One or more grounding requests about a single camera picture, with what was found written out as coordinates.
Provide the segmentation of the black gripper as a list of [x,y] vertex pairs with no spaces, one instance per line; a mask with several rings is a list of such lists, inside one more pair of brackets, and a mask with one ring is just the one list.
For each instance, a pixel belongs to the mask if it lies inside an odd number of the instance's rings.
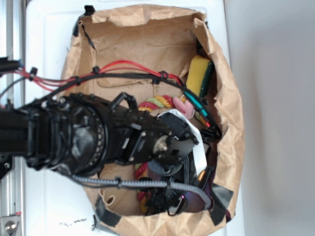
[[214,166],[207,166],[201,173],[192,171],[192,164],[185,162],[179,171],[180,177],[161,177],[154,186],[145,190],[145,215],[166,212],[175,216],[182,212],[208,210],[212,200],[207,193],[207,183],[214,171]]

